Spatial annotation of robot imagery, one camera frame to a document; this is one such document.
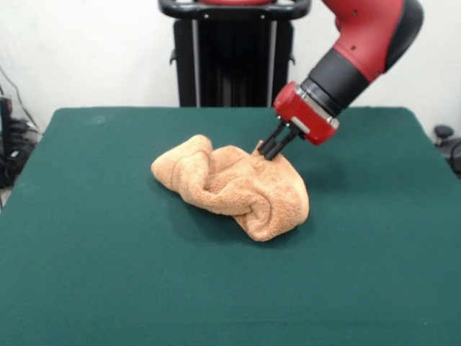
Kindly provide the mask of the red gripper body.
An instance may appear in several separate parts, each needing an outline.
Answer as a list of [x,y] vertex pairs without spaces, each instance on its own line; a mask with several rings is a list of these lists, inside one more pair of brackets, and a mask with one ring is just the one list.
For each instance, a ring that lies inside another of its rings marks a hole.
[[302,137],[313,145],[326,142],[339,129],[339,121],[329,115],[294,81],[280,90],[273,106],[285,122],[299,128]]

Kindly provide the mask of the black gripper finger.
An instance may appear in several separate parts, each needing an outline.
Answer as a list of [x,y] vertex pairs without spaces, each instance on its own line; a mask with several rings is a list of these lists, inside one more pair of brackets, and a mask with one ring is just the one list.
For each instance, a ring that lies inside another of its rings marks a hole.
[[281,141],[275,141],[275,144],[268,150],[266,153],[266,160],[271,161],[277,154],[280,154],[285,146],[293,141],[296,136],[297,130],[291,126],[290,132]]
[[267,154],[277,143],[277,136],[285,129],[285,123],[281,122],[267,139],[258,147],[260,154]]

